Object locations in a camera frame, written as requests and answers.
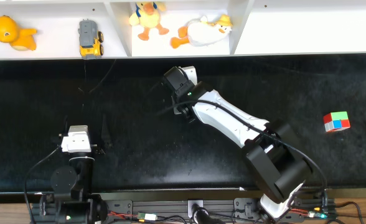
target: duck plush toy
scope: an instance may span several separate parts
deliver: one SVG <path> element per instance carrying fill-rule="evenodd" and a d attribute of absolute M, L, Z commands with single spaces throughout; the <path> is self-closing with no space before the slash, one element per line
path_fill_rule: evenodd
<path fill-rule="evenodd" d="M 158 10 L 162 12 L 165 11 L 165 4 L 161 2 L 136 3 L 136 12 L 129 18 L 129 23 L 132 26 L 140 24 L 144 27 L 144 32 L 138 35 L 141 40 L 149 40 L 148 35 L 152 28 L 157 28 L 159 35 L 165 35 L 169 32 L 169 29 L 163 28 L 159 23 L 161 21 L 161 16 Z"/>
<path fill-rule="evenodd" d="M 174 49 L 182 44 L 192 44 L 196 47 L 214 44 L 224 39 L 231 31 L 233 24 L 228 15 L 222 15 L 216 23 L 208 22 L 206 16 L 194 19 L 187 26 L 179 29 L 179 38 L 173 37 L 171 45 Z"/>
<path fill-rule="evenodd" d="M 36 29 L 20 28 L 9 16 L 0 17 L 0 42 L 9 43 L 15 50 L 35 50 L 32 35 L 36 33 Z"/>

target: toy truck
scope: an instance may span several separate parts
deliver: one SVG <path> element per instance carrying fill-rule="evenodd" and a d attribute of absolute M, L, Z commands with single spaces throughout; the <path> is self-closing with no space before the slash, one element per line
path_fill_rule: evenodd
<path fill-rule="evenodd" d="M 95 21 L 84 20 L 79 23 L 79 45 L 82 59 L 98 59 L 104 54 L 103 33 L 97 29 Z"/>

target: toy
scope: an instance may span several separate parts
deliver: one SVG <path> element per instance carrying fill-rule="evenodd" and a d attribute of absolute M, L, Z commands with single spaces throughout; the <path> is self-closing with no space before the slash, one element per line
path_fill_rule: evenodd
<path fill-rule="evenodd" d="M 164 12 L 166 10 L 165 4 L 161 2 L 136 3 L 136 12 L 129 18 L 129 23 L 132 26 L 140 24 L 144 27 L 144 32 L 138 35 L 141 40 L 149 40 L 148 35 L 152 28 L 157 28 L 159 35 L 169 33 L 169 29 L 163 28 L 159 23 L 161 21 L 161 16 L 158 10 Z"/>
<path fill-rule="evenodd" d="M 36 43 L 32 35 L 36 29 L 22 29 L 9 16 L 0 17 L 0 42 L 9 43 L 15 50 L 35 50 Z"/>
<path fill-rule="evenodd" d="M 329 113 L 323 118 L 327 132 L 342 131 L 350 128 L 346 111 Z"/>
<path fill-rule="evenodd" d="M 208 22 L 206 16 L 194 19 L 187 26 L 179 29 L 179 38 L 173 37 L 171 45 L 174 49 L 182 44 L 192 44 L 196 47 L 214 44 L 224 39 L 231 31 L 233 24 L 228 15 L 222 15 L 216 23 Z"/>
<path fill-rule="evenodd" d="M 104 54 L 103 33 L 98 31 L 95 21 L 84 20 L 79 22 L 79 48 L 83 59 L 98 59 Z"/>

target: black tabletop surface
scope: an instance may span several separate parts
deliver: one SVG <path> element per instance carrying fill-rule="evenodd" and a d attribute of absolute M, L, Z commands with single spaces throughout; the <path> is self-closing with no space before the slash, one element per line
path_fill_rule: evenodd
<path fill-rule="evenodd" d="M 113 62 L 0 62 L 0 192 L 22 192 L 28 169 L 54 150 L 64 117 L 89 125 L 97 141 L 104 114 L 114 148 L 96 157 L 96 192 L 255 189 L 240 149 L 223 134 L 173 112 L 154 116 L 171 105 L 156 83 L 171 67 L 189 65 L 243 111 L 288 121 L 330 187 L 366 187 L 366 54 L 120 59 L 89 94 Z M 352 127 L 326 133 L 322 117 L 333 111 L 347 111 Z M 66 164 L 68 156 L 52 156 L 31 173 L 28 188 L 50 189 L 51 174 Z M 316 175 L 307 182 L 319 184 Z"/>

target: rubik's cube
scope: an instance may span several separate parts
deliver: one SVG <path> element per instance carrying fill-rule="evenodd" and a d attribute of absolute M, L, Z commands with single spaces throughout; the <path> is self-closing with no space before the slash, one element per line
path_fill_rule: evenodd
<path fill-rule="evenodd" d="M 350 128 L 346 111 L 329 113 L 323 118 L 327 132 L 341 131 Z"/>

